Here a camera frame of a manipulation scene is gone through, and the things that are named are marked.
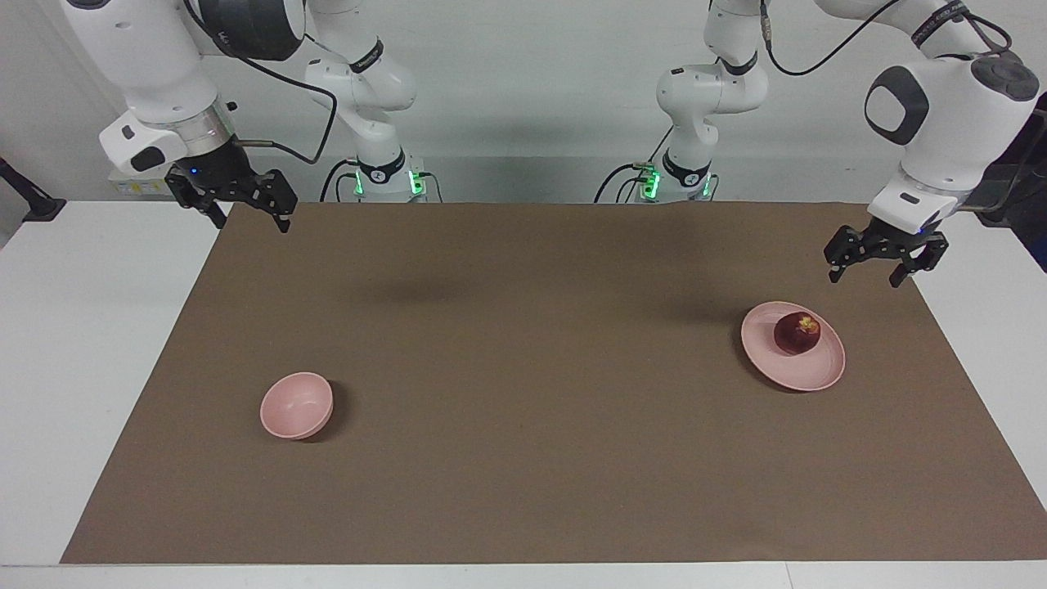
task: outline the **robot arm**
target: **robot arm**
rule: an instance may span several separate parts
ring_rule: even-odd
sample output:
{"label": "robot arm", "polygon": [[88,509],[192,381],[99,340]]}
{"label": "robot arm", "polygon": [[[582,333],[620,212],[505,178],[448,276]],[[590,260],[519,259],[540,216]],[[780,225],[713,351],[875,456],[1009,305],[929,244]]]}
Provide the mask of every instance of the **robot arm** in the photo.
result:
{"label": "robot arm", "polygon": [[[220,3],[193,0],[238,54],[286,59],[302,43],[305,8],[295,0]],[[103,74],[124,94],[128,111],[99,138],[121,172],[170,167],[178,202],[221,227],[216,201],[242,201],[290,226],[297,197],[279,169],[255,173],[237,141],[218,88],[200,67],[197,44],[183,24],[182,0],[62,0],[66,18]],[[245,16],[259,17],[245,19]],[[266,35],[253,29],[266,22]]]}
{"label": "robot arm", "polygon": [[[815,0],[824,12],[865,20],[879,0]],[[1017,56],[996,50],[959,1],[907,0],[876,22],[908,35],[927,58],[888,68],[865,104],[876,133],[903,145],[898,169],[869,205],[864,231],[844,226],[825,248],[838,281],[871,257],[897,258],[891,284],[933,269],[949,246],[936,231],[982,180],[1032,114],[1040,84]]]}
{"label": "robot arm", "polygon": [[763,104],[767,74],[757,63],[760,39],[759,0],[714,0],[705,41],[716,63],[678,67],[662,75],[658,101],[673,127],[659,164],[666,178],[660,192],[694,198],[701,191],[719,140],[709,115],[748,112]]}
{"label": "robot arm", "polygon": [[[338,116],[356,144],[357,192],[370,200],[409,201],[418,195],[411,158],[385,115],[415,103],[415,77],[385,53],[361,14],[362,0],[311,0],[317,44],[329,55],[306,69],[306,82],[338,97]],[[328,96],[313,99],[331,108]]]}
{"label": "robot arm", "polygon": [[[660,171],[662,189],[688,198],[700,190],[718,132],[711,114],[745,112],[766,96],[757,47],[771,43],[771,0],[713,0],[706,22],[712,65],[676,68],[662,76],[659,105],[672,118],[672,140]],[[866,97],[869,124],[903,145],[897,172],[869,206],[865,231],[842,227],[825,249],[830,278],[870,257],[900,260],[894,286],[933,269],[948,247],[935,229],[963,204],[985,167],[1010,144],[1035,104],[1039,82],[1008,52],[994,50],[959,0],[815,0],[826,14],[897,28],[925,60],[894,66]]]}

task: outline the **apple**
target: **apple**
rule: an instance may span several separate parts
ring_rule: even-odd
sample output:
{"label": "apple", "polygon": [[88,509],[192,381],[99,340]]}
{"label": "apple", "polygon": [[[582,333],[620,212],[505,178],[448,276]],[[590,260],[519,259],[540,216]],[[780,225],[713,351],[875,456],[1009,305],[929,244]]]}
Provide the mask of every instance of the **apple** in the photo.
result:
{"label": "apple", "polygon": [[788,355],[810,352],[822,338],[822,326],[810,314],[789,314],[775,324],[775,344]]}

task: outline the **table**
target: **table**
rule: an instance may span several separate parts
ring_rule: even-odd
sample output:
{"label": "table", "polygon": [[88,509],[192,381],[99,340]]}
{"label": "table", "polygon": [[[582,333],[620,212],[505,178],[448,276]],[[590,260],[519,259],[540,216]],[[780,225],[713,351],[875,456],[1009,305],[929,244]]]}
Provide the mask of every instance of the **table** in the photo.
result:
{"label": "table", "polygon": [[[1047,274],[1010,231],[943,228],[917,284],[1044,501]],[[1047,587],[1047,562],[57,566],[216,236],[172,203],[71,202],[0,251],[0,586]]]}

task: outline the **white wall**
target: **white wall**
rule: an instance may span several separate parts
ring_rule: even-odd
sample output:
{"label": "white wall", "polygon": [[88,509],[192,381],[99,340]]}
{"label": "white wall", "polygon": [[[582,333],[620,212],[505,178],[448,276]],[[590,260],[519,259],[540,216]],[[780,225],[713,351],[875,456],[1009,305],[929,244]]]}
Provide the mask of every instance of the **white wall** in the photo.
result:
{"label": "white wall", "polygon": [[[110,198],[95,135],[121,105],[84,63],[62,1],[0,2],[0,153],[57,195]],[[1042,0],[968,5],[1010,30],[1016,49],[1047,75]],[[418,103],[395,116],[401,136],[460,200],[591,198],[606,169],[646,157],[668,127],[654,100],[662,71],[712,61],[701,42],[704,0],[371,0],[366,10],[420,82]],[[779,56],[793,67],[816,61],[856,24],[808,0],[779,0],[772,16]],[[273,67],[300,75],[318,55],[307,45]],[[867,128],[866,90],[886,67],[916,59],[905,36],[873,26],[812,75],[772,72],[763,108],[719,117],[723,197],[868,199],[899,154]],[[242,137],[313,148],[325,112],[302,91],[224,58],[207,58],[205,67],[241,105]],[[344,132],[330,153],[353,153]],[[315,198],[326,167],[261,160],[286,167],[302,196]]]}

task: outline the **pink plate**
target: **pink plate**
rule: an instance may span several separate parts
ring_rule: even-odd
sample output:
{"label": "pink plate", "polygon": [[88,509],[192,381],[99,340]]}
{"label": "pink plate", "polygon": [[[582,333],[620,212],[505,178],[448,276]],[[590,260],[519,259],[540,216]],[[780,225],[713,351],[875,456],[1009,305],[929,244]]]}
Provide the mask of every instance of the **pink plate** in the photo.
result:
{"label": "pink plate", "polygon": [[[790,356],[775,344],[778,320],[797,312],[810,314],[822,325],[822,338],[810,352]],[[828,389],[844,376],[847,355],[832,326],[818,314],[793,303],[763,303],[749,312],[741,322],[741,345],[767,379],[794,391]]]}

